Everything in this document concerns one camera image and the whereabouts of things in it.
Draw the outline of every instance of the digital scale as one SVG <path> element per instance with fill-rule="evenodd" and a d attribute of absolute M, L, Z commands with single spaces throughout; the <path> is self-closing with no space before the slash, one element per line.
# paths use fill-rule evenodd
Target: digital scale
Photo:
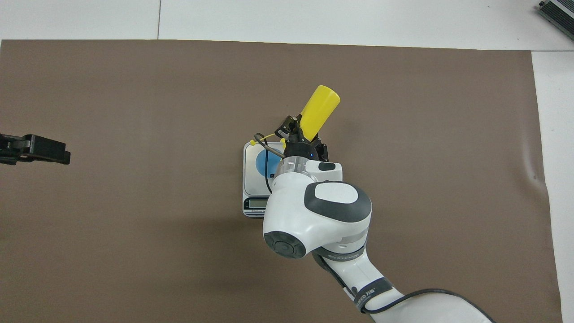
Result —
<path fill-rule="evenodd" d="M 283 153 L 282 143 L 268 143 L 269 147 Z M 269 152 L 267 157 L 267 180 L 273 184 L 273 176 L 281 158 Z M 269 189 L 265 183 L 265 149 L 251 143 L 243 147 L 243 214 L 252 218 L 262 218 L 269 199 Z"/>

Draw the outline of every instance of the brown mat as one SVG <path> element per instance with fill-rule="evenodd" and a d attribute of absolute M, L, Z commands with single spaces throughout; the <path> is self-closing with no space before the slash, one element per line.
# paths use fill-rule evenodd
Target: brown mat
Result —
<path fill-rule="evenodd" d="M 242 147 L 342 98 L 321 138 L 373 200 L 403 293 L 560 322 L 529 52 L 217 41 L 11 41 L 0 131 L 69 166 L 0 165 L 5 322 L 368 322 L 311 257 L 241 212 Z"/>

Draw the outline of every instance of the white surface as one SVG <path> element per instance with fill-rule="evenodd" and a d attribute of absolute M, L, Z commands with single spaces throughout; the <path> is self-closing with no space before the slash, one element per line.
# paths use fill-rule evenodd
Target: white surface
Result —
<path fill-rule="evenodd" d="M 357 190 L 344 183 L 322 183 L 315 187 L 315 197 L 325 201 L 351 204 L 359 198 Z"/>
<path fill-rule="evenodd" d="M 0 0 L 0 39 L 155 39 L 159 22 L 161 39 L 574 50 L 537 2 L 162 0 L 159 19 L 159 0 Z M 574 52 L 535 52 L 533 66 L 563 319 L 574 323 Z"/>
<path fill-rule="evenodd" d="M 276 150 L 283 152 L 283 144 L 269 143 L 269 146 Z M 262 152 L 264 148 L 257 144 L 252 146 L 247 143 L 243 150 L 243 192 L 249 196 L 269 196 L 269 189 L 265 183 L 265 176 L 261 175 L 255 165 L 257 155 Z M 269 185 L 273 185 L 273 179 L 270 178 Z"/>
<path fill-rule="evenodd" d="M 574 322 L 574 52 L 533 52 L 564 322 Z"/>
<path fill-rule="evenodd" d="M 484 314 L 462 298 L 438 293 L 409 298 L 371 317 L 376 323 L 491 323 Z"/>
<path fill-rule="evenodd" d="M 160 39 L 573 50 L 574 43 L 536 13 L 537 3 L 163 0 Z"/>
<path fill-rule="evenodd" d="M 334 170 L 330 171 L 322 171 L 319 169 L 319 165 L 321 164 L 318 160 L 309 160 L 305 164 L 305 170 L 309 173 L 310 176 L 315 177 L 317 182 L 324 182 L 326 180 L 343 180 L 343 167 L 339 163 L 332 163 L 335 165 Z"/>
<path fill-rule="evenodd" d="M 0 39 L 156 39 L 159 0 L 1 0 Z"/>

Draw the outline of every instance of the yellow cup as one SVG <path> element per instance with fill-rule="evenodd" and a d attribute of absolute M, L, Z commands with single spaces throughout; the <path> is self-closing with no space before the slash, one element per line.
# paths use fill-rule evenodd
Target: yellow cup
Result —
<path fill-rule="evenodd" d="M 311 141 L 315 138 L 339 102 L 341 98 L 335 91 L 323 85 L 317 87 L 301 112 L 301 129 L 307 140 Z"/>

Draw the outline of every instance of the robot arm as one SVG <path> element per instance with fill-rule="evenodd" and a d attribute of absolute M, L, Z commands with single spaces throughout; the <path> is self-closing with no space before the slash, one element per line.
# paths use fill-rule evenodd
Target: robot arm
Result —
<path fill-rule="evenodd" d="M 375 322 L 494 322 L 452 292 L 429 289 L 403 295 L 369 261 L 371 200 L 343 181 L 341 165 L 328 161 L 327 146 L 317 135 L 339 103 L 334 96 L 320 86 L 303 112 L 296 118 L 288 116 L 275 132 L 285 139 L 285 151 L 263 218 L 269 248 L 294 259 L 311 253 Z M 304 122 L 311 117 L 319 121 Z"/>

